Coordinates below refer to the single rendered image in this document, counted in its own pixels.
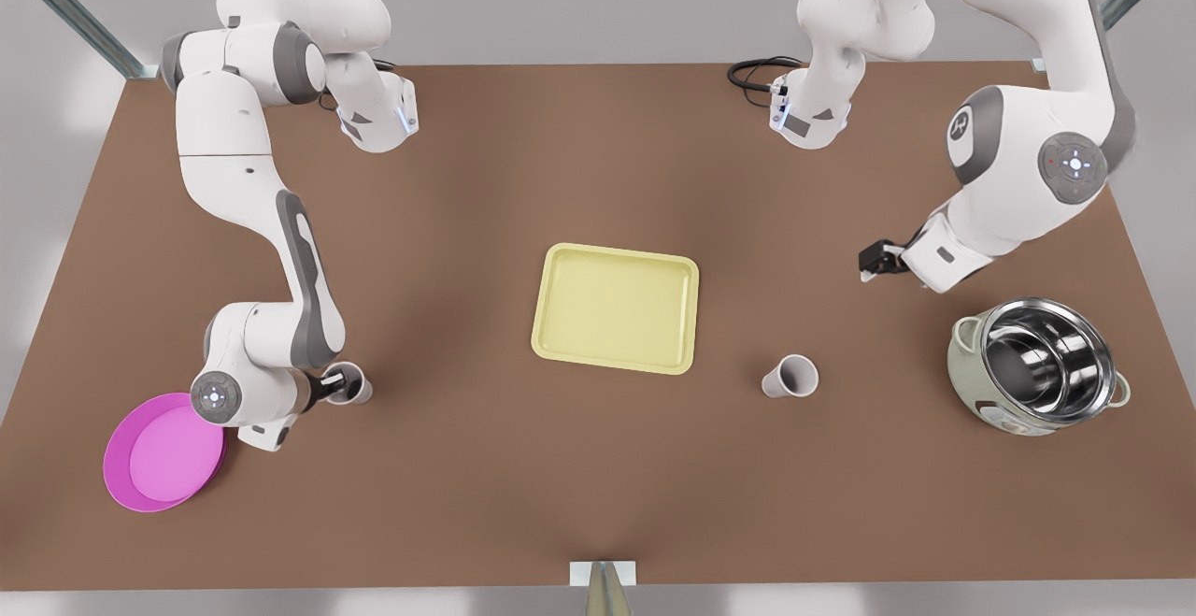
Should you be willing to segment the white cup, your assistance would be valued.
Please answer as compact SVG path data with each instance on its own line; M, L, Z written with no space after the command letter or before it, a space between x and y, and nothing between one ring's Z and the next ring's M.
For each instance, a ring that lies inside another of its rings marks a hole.
M813 361L799 353L791 353L762 378L761 390L769 398L804 398L819 388L819 368L816 368Z
M329 368L341 368L344 373L347 383L347 404L346 405L359 405L368 402L372 397L373 388L371 382L364 377L364 370L359 368L354 362L336 362L329 365Z

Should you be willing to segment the yellow rectangular tray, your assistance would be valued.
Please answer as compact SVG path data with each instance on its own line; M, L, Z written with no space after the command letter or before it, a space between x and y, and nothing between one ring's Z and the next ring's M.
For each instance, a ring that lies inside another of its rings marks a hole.
M542 359L681 376L692 365L698 266L584 244L547 250L531 347Z

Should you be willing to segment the pink round plate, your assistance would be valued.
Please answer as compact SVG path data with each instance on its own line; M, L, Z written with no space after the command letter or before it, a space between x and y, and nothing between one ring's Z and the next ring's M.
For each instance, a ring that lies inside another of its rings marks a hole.
M163 512L199 493L221 468L225 429L202 420L187 392L133 408L108 439L103 478L133 512Z

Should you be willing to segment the green pot with steel interior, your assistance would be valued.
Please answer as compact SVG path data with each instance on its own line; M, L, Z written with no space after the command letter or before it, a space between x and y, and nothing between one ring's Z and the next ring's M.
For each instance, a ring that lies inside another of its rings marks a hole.
M962 403L1012 437L1050 437L1131 400L1102 334L1076 310L1042 297L956 321L946 356Z

